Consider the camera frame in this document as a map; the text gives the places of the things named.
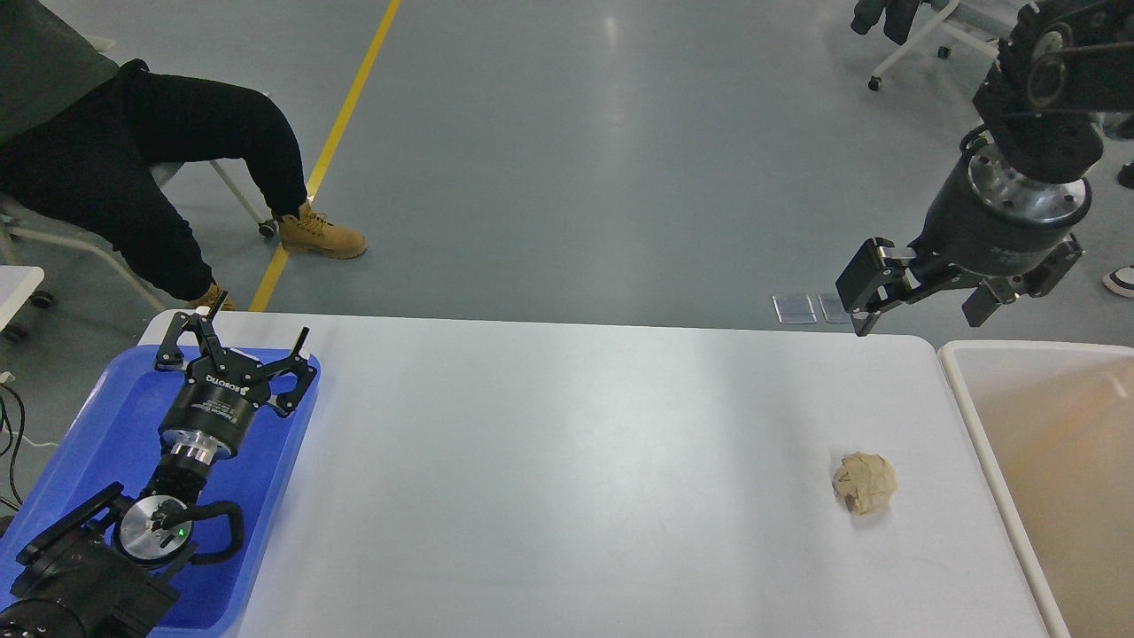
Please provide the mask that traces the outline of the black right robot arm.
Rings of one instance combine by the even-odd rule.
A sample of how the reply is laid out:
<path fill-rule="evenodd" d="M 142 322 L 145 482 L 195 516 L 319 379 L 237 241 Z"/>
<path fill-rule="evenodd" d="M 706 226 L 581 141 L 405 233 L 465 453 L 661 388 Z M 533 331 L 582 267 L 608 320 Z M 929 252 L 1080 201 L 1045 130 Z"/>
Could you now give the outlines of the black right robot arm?
<path fill-rule="evenodd" d="M 1083 255 L 1088 171 L 1103 154 L 1098 113 L 1131 114 L 1129 1 L 1036 1 L 973 97 L 981 122 L 907 246 L 868 238 L 835 280 L 856 335 L 940 291 L 968 290 L 973 327 L 1040 298 Z"/>

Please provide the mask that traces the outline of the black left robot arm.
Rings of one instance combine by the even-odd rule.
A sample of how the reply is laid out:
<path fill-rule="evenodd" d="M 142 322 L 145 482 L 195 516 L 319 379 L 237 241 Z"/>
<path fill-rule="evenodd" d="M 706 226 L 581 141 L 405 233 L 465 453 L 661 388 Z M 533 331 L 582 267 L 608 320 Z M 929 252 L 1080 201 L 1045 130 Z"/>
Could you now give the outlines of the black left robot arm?
<path fill-rule="evenodd" d="M 3 533 L 5 637 L 221 637 L 266 552 L 319 363 L 242 351 L 214 308 L 111 361 Z"/>

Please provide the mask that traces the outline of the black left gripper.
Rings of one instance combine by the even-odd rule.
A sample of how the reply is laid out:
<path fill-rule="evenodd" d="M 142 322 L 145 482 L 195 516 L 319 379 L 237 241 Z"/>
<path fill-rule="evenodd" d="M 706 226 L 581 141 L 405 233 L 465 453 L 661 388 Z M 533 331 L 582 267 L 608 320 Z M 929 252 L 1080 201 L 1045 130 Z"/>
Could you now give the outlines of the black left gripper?
<path fill-rule="evenodd" d="M 166 454 L 191 459 L 234 459 L 260 409 L 270 408 L 287 419 L 307 395 L 318 376 L 304 354 L 308 327 L 301 327 L 291 351 L 276 361 L 263 363 L 240 351 L 235 360 L 215 335 L 214 318 L 221 308 L 198 307 L 175 312 L 159 342 L 154 371 L 186 369 L 181 391 L 159 424 L 159 444 Z M 198 343 L 198 358 L 188 364 L 178 346 L 189 332 Z M 294 388 L 273 393 L 277 378 L 291 376 Z"/>

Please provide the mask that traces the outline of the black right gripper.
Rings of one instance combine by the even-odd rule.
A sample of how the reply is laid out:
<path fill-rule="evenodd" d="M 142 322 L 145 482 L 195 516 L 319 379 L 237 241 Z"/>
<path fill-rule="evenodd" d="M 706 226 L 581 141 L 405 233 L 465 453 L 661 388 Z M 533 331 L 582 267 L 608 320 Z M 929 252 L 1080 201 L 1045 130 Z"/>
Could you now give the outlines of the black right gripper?
<path fill-rule="evenodd" d="M 936 194 L 913 246 L 871 237 L 858 247 L 835 280 L 843 311 L 855 334 L 865 338 L 886 312 L 946 290 L 957 265 L 984 275 L 960 304 L 968 327 L 981 327 L 1021 296 L 1052 294 L 1083 257 L 1070 231 L 1091 202 L 1085 179 L 1041 182 L 999 152 L 965 153 Z"/>

